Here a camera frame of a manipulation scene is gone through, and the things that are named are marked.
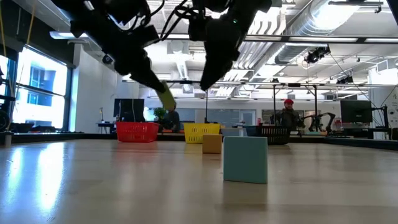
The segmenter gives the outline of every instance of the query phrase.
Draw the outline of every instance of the red hat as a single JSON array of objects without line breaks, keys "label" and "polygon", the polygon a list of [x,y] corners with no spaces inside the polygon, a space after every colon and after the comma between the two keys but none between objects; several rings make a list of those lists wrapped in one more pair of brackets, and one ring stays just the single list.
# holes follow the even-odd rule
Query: red hat
[{"label": "red hat", "polygon": [[291,100],[291,99],[285,100],[285,103],[287,103],[287,104],[294,104],[293,100]]}]

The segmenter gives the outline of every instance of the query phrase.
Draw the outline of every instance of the teal block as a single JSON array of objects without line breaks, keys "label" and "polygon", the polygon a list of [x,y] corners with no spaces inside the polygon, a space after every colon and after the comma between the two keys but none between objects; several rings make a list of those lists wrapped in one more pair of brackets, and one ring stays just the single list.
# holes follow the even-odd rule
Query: teal block
[{"label": "teal block", "polygon": [[267,152],[267,138],[225,137],[224,180],[266,184]]}]

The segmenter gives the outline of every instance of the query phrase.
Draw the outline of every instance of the yellow basket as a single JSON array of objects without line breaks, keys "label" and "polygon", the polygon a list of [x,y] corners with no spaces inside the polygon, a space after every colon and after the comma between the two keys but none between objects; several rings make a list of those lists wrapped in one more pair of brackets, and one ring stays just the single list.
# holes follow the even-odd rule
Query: yellow basket
[{"label": "yellow basket", "polygon": [[219,134],[219,124],[184,124],[185,142],[189,144],[203,143],[204,134]]}]

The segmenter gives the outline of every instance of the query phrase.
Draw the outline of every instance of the person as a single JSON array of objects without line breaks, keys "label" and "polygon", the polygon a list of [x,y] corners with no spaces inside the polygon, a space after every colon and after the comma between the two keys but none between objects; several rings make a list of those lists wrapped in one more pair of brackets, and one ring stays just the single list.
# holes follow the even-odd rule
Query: person
[{"label": "person", "polygon": [[296,131],[297,123],[300,120],[299,113],[293,109],[293,100],[287,99],[284,101],[285,108],[276,114],[276,123],[283,127],[290,128],[291,131]]},{"label": "person", "polygon": [[166,114],[165,116],[165,120],[166,121],[171,121],[171,130],[174,133],[177,133],[180,131],[180,115],[178,114],[178,112],[175,110],[176,105],[174,105],[174,109],[169,110],[169,112]]}]

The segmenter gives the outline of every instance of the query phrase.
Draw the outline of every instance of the red plastic crate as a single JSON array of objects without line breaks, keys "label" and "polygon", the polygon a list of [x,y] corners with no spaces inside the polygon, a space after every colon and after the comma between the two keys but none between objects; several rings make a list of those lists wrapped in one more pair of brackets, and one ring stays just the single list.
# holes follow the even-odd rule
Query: red plastic crate
[{"label": "red plastic crate", "polygon": [[116,122],[118,140],[121,142],[152,142],[156,140],[159,124]]}]

